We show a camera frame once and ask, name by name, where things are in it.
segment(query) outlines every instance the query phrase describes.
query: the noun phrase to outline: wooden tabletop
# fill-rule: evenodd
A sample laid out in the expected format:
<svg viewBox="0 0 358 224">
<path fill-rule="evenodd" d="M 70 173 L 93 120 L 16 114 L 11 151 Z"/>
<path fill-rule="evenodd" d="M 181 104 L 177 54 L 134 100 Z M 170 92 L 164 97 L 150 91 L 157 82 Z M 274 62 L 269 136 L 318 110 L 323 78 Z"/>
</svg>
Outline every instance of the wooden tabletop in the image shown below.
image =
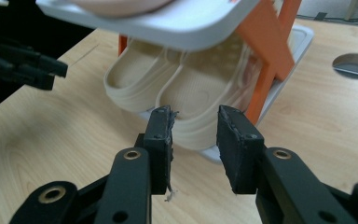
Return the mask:
<svg viewBox="0 0 358 224">
<path fill-rule="evenodd" d="M 358 80 L 332 69 L 358 53 L 358 27 L 297 21 L 315 37 L 258 129 L 268 147 L 296 152 L 326 184 L 346 192 L 358 182 Z M 117 59 L 117 34 L 96 30 L 65 53 L 67 78 L 53 91 L 22 87 L 0 104 L 0 223 L 51 181 L 83 188 L 110 171 L 146 121 L 106 96 L 103 76 Z M 153 196 L 154 223 L 260 223 L 255 196 L 232 193 L 224 168 L 174 146 L 173 199 Z"/>
</svg>

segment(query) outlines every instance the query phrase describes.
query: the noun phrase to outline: white plastic board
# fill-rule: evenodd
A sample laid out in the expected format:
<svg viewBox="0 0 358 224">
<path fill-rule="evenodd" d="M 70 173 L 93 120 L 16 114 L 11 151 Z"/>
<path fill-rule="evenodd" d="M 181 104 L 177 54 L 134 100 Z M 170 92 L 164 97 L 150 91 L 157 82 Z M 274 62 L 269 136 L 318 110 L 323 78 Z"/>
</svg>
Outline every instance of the white plastic board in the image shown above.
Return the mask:
<svg viewBox="0 0 358 224">
<path fill-rule="evenodd" d="M 266 115 L 269 110 L 269 107 L 272 105 L 280 91 L 282 90 L 284 84 L 286 84 L 287 80 L 289 80 L 290 76 L 292 75 L 293 71 L 295 70 L 298 62 L 307 51 L 308 47 L 310 46 L 310 42 L 314 36 L 313 31 L 305 26 L 294 25 L 292 28 L 292 38 L 294 40 L 294 45 L 292 47 L 292 54 L 295 60 L 295 67 L 292 69 L 291 73 L 287 77 L 284 82 L 280 82 L 275 80 L 272 84 L 271 89 L 269 90 L 266 102 L 264 103 L 263 110 L 261 111 L 260 118 L 258 122 Z M 200 152 L 201 155 L 205 156 L 207 159 L 221 163 L 220 160 L 220 152 L 217 146 L 205 149 Z"/>
<path fill-rule="evenodd" d="M 207 49 L 225 40 L 259 0 L 172 0 L 150 13 L 128 18 L 96 16 L 68 0 L 37 0 L 48 16 L 102 28 L 171 49 Z"/>
</svg>

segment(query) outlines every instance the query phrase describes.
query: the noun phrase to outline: floor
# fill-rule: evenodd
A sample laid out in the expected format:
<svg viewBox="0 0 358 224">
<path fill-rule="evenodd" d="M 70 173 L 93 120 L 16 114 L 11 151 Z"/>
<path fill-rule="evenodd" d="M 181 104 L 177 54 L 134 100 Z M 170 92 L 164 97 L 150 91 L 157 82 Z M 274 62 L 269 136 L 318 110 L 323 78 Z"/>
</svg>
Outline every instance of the floor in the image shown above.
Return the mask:
<svg viewBox="0 0 358 224">
<path fill-rule="evenodd" d="M 327 13 L 324 21 L 358 25 L 358 21 L 340 20 L 345 17 L 350 3 L 351 0 L 302 0 L 297 14 L 299 18 L 314 20 L 318 13 L 324 12 Z M 358 8 L 352 18 L 358 18 Z"/>
</svg>

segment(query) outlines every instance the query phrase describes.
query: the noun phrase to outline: beige shoe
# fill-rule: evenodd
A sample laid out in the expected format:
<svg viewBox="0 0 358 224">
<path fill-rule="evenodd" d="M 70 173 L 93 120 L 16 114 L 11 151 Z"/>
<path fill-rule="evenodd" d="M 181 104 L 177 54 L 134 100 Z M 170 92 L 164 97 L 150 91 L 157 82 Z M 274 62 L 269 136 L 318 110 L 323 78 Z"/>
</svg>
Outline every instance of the beige shoe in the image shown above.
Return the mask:
<svg viewBox="0 0 358 224">
<path fill-rule="evenodd" d="M 170 3 L 172 0 L 71 0 L 74 4 L 96 15 L 128 17 L 145 13 Z"/>
<path fill-rule="evenodd" d="M 152 108 L 159 90 L 179 66 L 180 55 L 177 51 L 132 40 L 103 79 L 106 94 L 130 112 Z"/>
<path fill-rule="evenodd" d="M 236 34 L 211 49 L 188 53 L 156 101 L 156 106 L 170 105 L 179 112 L 172 129 L 176 145 L 192 150 L 214 146 L 218 106 L 240 105 L 244 95 L 250 102 L 253 89 L 248 93 L 245 75 L 249 55 Z"/>
</svg>

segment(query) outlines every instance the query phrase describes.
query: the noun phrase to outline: white sneaker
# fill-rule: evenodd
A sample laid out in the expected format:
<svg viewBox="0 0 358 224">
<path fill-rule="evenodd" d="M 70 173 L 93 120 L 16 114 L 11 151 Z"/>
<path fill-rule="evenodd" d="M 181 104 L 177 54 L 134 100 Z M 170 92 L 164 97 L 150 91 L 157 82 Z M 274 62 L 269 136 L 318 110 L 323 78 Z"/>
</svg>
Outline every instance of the white sneaker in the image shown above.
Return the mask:
<svg viewBox="0 0 358 224">
<path fill-rule="evenodd" d="M 248 84 L 241 84 L 249 55 L 235 33 L 216 47 L 188 53 L 156 100 L 156 107 L 170 105 L 179 112 L 172 129 L 176 145 L 193 150 L 215 145 L 218 106 L 234 105 L 249 95 Z"/>
<path fill-rule="evenodd" d="M 130 112 L 152 108 L 159 90 L 179 66 L 180 54 L 132 40 L 103 79 L 106 94 L 116 105 Z"/>
</svg>

